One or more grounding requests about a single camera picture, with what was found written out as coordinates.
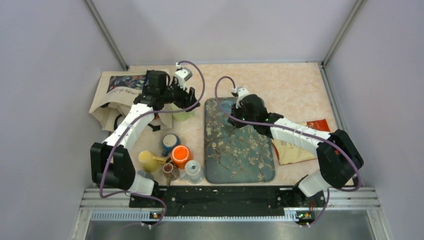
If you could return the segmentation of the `light green mug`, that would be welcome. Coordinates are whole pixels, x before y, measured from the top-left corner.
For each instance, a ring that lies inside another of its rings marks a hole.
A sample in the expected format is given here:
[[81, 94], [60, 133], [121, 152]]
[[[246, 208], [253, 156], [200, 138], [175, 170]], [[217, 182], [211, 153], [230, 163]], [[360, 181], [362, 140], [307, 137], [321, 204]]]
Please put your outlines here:
[[[171, 110], [172, 111], [180, 111], [182, 110], [181, 108], [177, 107], [174, 103], [171, 104]], [[177, 122], [184, 122], [187, 119], [194, 117], [195, 116], [195, 112], [194, 111], [180, 111], [180, 112], [175, 112], [172, 114], [172, 117], [175, 121]]]

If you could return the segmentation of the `light blue mug yellow inside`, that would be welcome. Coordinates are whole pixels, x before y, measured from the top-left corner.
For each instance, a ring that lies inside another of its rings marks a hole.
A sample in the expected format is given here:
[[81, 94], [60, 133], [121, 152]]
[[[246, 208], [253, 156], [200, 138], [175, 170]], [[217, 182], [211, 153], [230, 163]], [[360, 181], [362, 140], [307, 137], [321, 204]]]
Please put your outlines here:
[[[224, 110], [224, 112], [225, 113], [228, 113], [228, 114], [231, 114], [232, 113], [232, 108], [233, 108], [233, 105], [234, 105], [234, 103], [233, 103], [233, 101], [231, 101], [231, 100], [224, 100], [224, 101], [222, 101], [221, 103], [220, 103], [220, 106], [222, 107], [222, 109]], [[229, 125], [231, 125], [231, 126], [235, 126], [234, 124], [235, 124], [235, 122], [230, 118], [230, 117], [227, 117], [227, 123], [229, 124]]]

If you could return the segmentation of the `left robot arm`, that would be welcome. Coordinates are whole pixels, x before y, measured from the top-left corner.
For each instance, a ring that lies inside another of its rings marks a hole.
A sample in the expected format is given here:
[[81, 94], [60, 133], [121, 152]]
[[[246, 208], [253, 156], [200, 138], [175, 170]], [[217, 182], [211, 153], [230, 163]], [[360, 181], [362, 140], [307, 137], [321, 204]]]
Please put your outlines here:
[[95, 142], [90, 148], [91, 178], [95, 184], [140, 194], [149, 207], [160, 202], [161, 194], [155, 190], [157, 183], [136, 172], [130, 150], [166, 104], [175, 104], [186, 112], [200, 106], [195, 89], [186, 87], [192, 75], [191, 70], [181, 66], [173, 77], [162, 70], [146, 72], [142, 92], [134, 99], [123, 122], [103, 142]]

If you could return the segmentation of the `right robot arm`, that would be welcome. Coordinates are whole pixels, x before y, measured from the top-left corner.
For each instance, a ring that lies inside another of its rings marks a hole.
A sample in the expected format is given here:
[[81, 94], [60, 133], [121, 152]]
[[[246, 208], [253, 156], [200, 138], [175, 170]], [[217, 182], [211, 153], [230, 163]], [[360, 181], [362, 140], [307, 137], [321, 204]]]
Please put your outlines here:
[[268, 112], [263, 100], [252, 93], [236, 93], [228, 122], [236, 128], [253, 126], [257, 133], [306, 150], [316, 156], [319, 169], [295, 185], [293, 200], [307, 206], [318, 192], [341, 189], [364, 165], [349, 135], [341, 129], [328, 132], [302, 126], [278, 113]]

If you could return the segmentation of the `dark blue mug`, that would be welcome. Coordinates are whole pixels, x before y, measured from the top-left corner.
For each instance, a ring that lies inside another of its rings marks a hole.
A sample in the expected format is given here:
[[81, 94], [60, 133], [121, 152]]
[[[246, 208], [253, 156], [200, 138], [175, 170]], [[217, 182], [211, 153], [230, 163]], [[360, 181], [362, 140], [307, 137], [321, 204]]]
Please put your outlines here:
[[163, 148], [162, 156], [163, 157], [168, 156], [169, 153], [174, 149], [174, 147], [180, 144], [181, 144], [180, 138], [176, 134], [174, 133], [166, 134], [161, 140], [161, 145]]

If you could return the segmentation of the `orange mug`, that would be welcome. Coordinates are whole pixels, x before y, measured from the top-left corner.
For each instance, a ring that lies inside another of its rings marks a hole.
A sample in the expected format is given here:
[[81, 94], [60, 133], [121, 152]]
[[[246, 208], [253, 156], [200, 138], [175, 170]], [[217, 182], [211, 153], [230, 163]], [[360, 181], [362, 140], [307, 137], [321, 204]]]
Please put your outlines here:
[[189, 147], [180, 144], [172, 149], [170, 157], [177, 168], [184, 169], [187, 162], [192, 159], [192, 153]]

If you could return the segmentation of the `brown striped mug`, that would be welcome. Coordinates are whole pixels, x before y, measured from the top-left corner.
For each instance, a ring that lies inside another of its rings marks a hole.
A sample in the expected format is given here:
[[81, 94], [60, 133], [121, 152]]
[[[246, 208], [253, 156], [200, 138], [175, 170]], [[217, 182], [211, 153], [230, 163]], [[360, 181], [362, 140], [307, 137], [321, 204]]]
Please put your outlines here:
[[162, 172], [166, 178], [166, 185], [168, 187], [171, 185], [171, 182], [178, 180], [180, 177], [179, 169], [170, 162], [163, 165]]

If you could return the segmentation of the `pale grey mug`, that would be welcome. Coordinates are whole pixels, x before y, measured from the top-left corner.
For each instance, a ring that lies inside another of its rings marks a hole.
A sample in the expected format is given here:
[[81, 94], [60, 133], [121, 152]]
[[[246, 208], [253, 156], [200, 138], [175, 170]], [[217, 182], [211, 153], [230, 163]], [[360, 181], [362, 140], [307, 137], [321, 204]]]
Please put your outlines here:
[[199, 184], [204, 179], [202, 165], [196, 160], [189, 160], [185, 164], [184, 172], [180, 174], [179, 179], [191, 184]]

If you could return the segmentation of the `floral blue serving tray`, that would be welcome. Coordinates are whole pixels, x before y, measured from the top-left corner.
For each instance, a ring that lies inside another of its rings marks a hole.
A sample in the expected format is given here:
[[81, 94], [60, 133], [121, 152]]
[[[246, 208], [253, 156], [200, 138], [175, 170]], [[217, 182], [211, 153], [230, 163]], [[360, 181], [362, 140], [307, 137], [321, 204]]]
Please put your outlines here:
[[221, 102], [234, 97], [209, 98], [204, 103], [204, 171], [212, 184], [266, 183], [276, 176], [271, 139], [251, 126], [227, 123]]

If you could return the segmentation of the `orange cream snack bag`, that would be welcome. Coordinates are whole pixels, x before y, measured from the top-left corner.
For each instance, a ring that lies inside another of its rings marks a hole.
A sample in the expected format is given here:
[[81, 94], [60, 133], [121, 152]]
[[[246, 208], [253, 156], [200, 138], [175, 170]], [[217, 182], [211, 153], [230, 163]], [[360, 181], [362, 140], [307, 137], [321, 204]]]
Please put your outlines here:
[[[301, 126], [306, 126], [312, 129], [319, 130], [319, 131], [324, 131], [324, 132], [331, 131], [331, 129], [329, 128], [328, 122], [325, 118], [320, 120], [299, 122], [298, 124]], [[273, 139], [272, 145], [276, 152], [276, 157], [278, 159], [278, 162], [281, 166], [309, 161], [316, 158], [309, 151], [304, 150], [300, 147], [297, 147], [286, 141]]]

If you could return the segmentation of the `beige canvas tote bag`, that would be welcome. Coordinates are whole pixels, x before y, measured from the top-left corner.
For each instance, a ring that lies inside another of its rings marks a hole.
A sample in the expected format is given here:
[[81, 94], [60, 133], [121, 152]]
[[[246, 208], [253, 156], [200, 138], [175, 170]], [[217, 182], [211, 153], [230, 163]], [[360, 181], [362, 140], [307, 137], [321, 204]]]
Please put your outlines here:
[[142, 93], [146, 73], [146, 69], [102, 72], [89, 113], [103, 131], [114, 131], [118, 115], [125, 117], [130, 112], [135, 98]]

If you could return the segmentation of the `small grey cup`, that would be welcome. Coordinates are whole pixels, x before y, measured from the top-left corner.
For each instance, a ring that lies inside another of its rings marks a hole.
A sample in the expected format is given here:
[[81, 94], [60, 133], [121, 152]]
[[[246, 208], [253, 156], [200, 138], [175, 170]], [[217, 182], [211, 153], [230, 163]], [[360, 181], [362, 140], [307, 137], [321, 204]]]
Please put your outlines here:
[[138, 172], [137, 172], [137, 174], [138, 175], [140, 175], [141, 177], [143, 177], [143, 178], [146, 178], [146, 179], [149, 179], [149, 180], [152, 180], [152, 181], [154, 181], [155, 179], [154, 179], [154, 176], [150, 173], [150, 172], [148, 172], [148, 171], [145, 171], [145, 170], [139, 170]]

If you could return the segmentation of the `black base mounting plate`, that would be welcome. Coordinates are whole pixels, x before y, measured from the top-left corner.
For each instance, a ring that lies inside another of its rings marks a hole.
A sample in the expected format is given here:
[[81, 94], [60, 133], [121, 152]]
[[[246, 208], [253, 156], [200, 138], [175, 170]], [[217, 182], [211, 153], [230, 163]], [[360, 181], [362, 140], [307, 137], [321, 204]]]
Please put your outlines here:
[[167, 206], [167, 217], [286, 217], [289, 208], [301, 208], [293, 218], [313, 219], [313, 210], [325, 203], [323, 192], [306, 197], [283, 186], [160, 186], [154, 199], [131, 194], [130, 208]]

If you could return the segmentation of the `aluminium frame rail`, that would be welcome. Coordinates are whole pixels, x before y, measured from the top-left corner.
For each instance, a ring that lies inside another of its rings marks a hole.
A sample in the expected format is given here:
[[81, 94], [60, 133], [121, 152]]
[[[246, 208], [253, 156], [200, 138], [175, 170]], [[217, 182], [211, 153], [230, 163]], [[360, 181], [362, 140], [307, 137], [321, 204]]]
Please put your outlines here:
[[376, 190], [354, 192], [331, 188], [304, 197], [285, 186], [161, 186], [151, 199], [106, 189], [84, 191], [71, 238], [86, 238], [90, 221], [136, 224], [162, 222], [287, 222], [305, 227], [328, 212], [365, 212], [366, 224], [376, 240], [392, 238]]

